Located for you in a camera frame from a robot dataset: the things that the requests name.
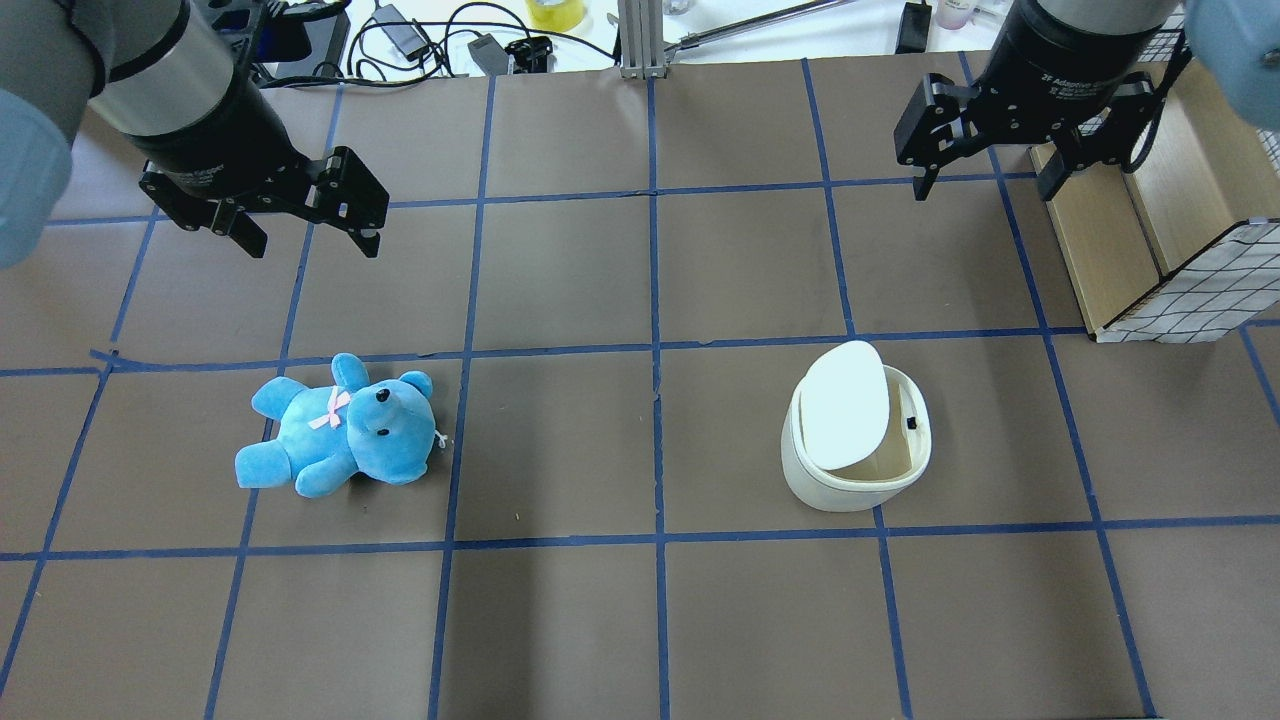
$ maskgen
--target teddy bear ear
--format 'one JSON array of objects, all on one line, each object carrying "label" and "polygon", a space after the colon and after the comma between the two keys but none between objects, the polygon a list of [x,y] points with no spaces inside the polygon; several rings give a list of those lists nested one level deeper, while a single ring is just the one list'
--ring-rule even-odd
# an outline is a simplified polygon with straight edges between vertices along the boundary
[{"label": "teddy bear ear", "polygon": [[406,382],[419,389],[424,397],[431,400],[431,378],[422,370],[410,370],[401,375],[401,382]]}]

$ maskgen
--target white trash can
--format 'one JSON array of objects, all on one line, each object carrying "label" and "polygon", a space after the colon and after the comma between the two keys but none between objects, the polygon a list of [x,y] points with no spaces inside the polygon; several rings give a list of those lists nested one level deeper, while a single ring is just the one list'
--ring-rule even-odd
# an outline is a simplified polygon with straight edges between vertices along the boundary
[{"label": "white trash can", "polygon": [[819,357],[796,386],[782,428],[782,473],[810,507],[876,507],[915,482],[933,436],[920,389],[867,342]]}]

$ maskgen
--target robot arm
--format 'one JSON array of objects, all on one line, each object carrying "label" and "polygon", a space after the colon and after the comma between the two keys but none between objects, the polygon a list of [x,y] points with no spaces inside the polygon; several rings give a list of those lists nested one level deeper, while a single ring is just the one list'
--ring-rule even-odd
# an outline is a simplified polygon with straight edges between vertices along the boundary
[{"label": "robot arm", "polygon": [[[924,200],[940,169],[991,145],[1056,146],[1038,178],[1053,197],[1073,172],[1102,161],[1126,172],[1134,146],[1158,117],[1165,94],[1190,60],[1181,46],[1156,87],[1134,63],[1176,0],[1015,0],[973,87],[931,73],[893,131],[897,160],[918,168]],[[1190,47],[1231,106],[1258,127],[1280,129],[1280,4],[1189,0]],[[1093,133],[1082,124],[1105,113]]]},{"label": "robot arm", "polygon": [[0,3],[0,268],[35,247],[86,105],[147,156],[140,186],[179,227],[261,258],[266,234],[247,213],[287,211],[375,256],[387,191],[347,147],[319,161],[298,152],[250,82],[251,63],[291,59],[260,54],[269,24],[301,29],[289,12],[262,0]]}]

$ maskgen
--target blue teddy bear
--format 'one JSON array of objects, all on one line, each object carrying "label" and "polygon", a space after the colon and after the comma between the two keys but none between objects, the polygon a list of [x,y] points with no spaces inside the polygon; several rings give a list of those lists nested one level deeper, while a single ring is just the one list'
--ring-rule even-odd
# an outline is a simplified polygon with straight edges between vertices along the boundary
[{"label": "blue teddy bear", "polygon": [[275,378],[253,393],[252,406],[279,421],[275,439],[236,455],[242,488],[291,480],[303,497],[326,496],[356,473],[401,486],[426,473],[436,438],[431,378],[421,370],[370,384],[360,357],[343,352],[332,364],[334,387],[308,388]]}]

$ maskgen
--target pink ribbon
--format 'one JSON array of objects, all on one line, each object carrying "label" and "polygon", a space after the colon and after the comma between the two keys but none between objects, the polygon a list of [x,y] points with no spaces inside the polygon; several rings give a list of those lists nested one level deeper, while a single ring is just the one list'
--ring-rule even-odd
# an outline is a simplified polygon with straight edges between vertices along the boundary
[{"label": "pink ribbon", "polygon": [[334,387],[333,392],[329,393],[329,411],[320,415],[315,420],[311,420],[308,425],[311,425],[312,430],[319,430],[326,424],[330,428],[337,428],[342,424],[342,418],[338,416],[338,409],[346,407],[347,405],[351,405],[351,393],[343,392],[339,395],[338,388]]}]

